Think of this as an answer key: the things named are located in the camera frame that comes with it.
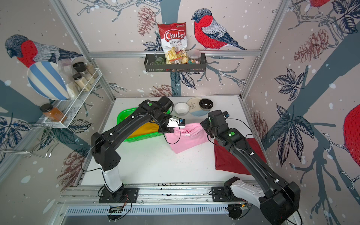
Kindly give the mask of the yellow t-shirt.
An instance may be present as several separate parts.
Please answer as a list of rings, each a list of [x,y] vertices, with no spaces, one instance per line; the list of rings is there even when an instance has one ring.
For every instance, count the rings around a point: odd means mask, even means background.
[[[138,128],[136,131],[134,131],[128,138],[135,138],[135,137],[157,133],[158,129],[159,129],[158,124],[148,122],[142,125],[140,128]]]

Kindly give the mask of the pink t-shirt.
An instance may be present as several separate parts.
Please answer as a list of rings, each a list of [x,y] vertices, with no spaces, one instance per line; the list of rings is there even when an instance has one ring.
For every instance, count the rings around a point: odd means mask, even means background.
[[[179,154],[208,141],[207,133],[200,123],[191,123],[184,128],[175,127],[173,133],[165,134],[175,154]]]

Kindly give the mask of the green plastic basket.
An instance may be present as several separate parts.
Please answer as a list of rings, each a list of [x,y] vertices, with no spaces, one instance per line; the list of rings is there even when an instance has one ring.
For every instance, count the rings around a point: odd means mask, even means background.
[[[128,118],[136,110],[137,110],[137,108],[131,108],[131,109],[121,111],[117,116],[117,124],[120,124],[122,121],[124,121],[126,118]],[[145,140],[145,139],[149,139],[149,138],[153,138],[153,137],[158,137],[158,136],[161,136],[161,135],[162,134],[157,132],[157,133],[144,135],[144,136],[139,136],[139,137],[135,137],[135,138],[127,138],[125,140],[125,142],[129,142],[129,143],[137,142],[137,141],[141,141],[141,140]]]

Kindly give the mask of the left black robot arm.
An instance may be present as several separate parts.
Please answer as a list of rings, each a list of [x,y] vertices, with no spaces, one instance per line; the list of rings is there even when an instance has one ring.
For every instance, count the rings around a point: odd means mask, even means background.
[[[149,122],[155,122],[162,134],[173,131],[168,127],[170,114],[168,110],[173,102],[165,96],[158,101],[145,100],[125,120],[110,130],[100,134],[94,133],[91,137],[91,154],[100,166],[105,181],[105,188],[110,193],[122,194],[124,185],[118,169],[121,161],[116,152],[119,146],[137,129]]]

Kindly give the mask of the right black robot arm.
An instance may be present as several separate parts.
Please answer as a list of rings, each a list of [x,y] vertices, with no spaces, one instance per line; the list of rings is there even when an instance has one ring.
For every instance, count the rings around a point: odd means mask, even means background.
[[[230,185],[236,198],[244,198],[258,207],[272,225],[283,224],[299,209],[301,190],[295,182],[288,183],[274,172],[250,147],[245,136],[227,124],[228,114],[220,110],[208,113],[201,122],[205,132],[235,156],[251,173],[259,188],[240,180]]]

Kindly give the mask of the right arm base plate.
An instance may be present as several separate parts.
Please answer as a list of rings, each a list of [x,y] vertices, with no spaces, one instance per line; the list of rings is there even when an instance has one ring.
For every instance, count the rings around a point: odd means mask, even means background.
[[[212,197],[213,202],[246,202],[246,200],[236,197],[232,190],[225,186],[212,187],[208,194]]]

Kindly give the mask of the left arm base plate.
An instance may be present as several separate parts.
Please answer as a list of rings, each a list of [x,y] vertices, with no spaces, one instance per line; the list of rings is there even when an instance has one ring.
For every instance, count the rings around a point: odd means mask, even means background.
[[[99,203],[102,204],[110,204],[110,203],[136,203],[139,188],[132,187],[132,188],[124,188],[122,190],[117,191],[116,193],[112,193],[106,188],[102,190]]]

